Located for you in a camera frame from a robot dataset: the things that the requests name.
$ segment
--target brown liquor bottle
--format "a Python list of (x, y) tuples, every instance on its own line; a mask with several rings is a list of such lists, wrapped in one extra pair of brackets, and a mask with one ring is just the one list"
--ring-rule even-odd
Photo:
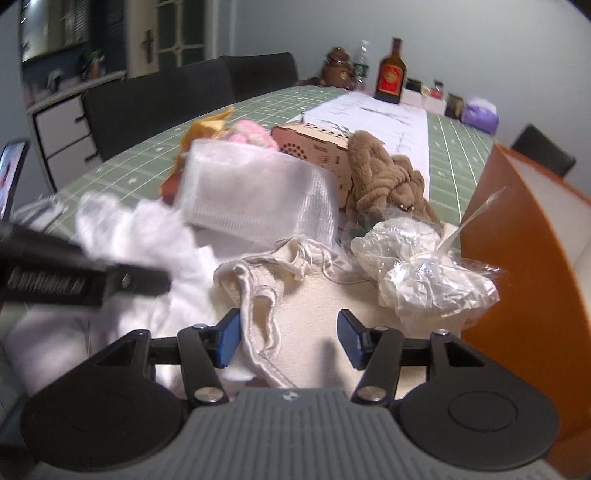
[(406, 78), (406, 64), (400, 58), (402, 40), (392, 38), (392, 54), (383, 59), (379, 66), (378, 84), (375, 97), (390, 103), (400, 103), (400, 95)]

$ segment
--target drawer handle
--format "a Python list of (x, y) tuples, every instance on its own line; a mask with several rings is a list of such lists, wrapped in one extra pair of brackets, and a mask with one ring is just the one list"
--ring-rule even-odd
[(92, 155), (90, 155), (90, 156), (88, 156), (88, 157), (86, 157), (84, 159), (84, 163), (88, 163), (88, 162), (90, 162), (91, 160), (95, 159), (98, 156), (99, 156), (99, 153), (98, 152), (94, 152)]

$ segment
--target dark chair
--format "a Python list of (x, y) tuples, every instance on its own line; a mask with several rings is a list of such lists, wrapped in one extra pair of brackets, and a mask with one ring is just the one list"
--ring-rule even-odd
[(291, 53), (221, 58), (230, 72), (237, 102), (294, 86), (298, 81)]
[(90, 131), (103, 160), (235, 102), (222, 59), (99, 85), (82, 96)]
[(564, 177), (576, 163), (574, 157), (561, 150), (531, 124), (525, 127), (511, 148), (560, 177)]

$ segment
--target cabinet drawer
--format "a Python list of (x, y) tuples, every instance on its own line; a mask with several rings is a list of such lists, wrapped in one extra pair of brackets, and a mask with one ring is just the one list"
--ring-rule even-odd
[(35, 124), (46, 158), (90, 133), (80, 96), (39, 113)]
[(91, 137), (83, 138), (47, 160), (49, 173), (58, 190), (102, 163)]

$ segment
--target plastic bag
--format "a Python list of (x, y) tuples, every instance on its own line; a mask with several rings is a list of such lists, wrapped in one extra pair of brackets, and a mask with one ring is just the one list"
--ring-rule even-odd
[[(493, 195), (471, 217), (494, 201)], [(387, 212), (350, 251), (378, 282), (379, 303), (396, 312), (405, 335), (427, 338), (435, 329), (459, 333), (499, 301), (492, 279), (499, 269), (466, 262), (451, 251), (461, 226), (441, 240), (439, 229), (398, 209)]]
[(334, 175), (267, 148), (194, 140), (175, 207), (192, 225), (272, 248), (306, 235), (333, 246), (339, 204)]

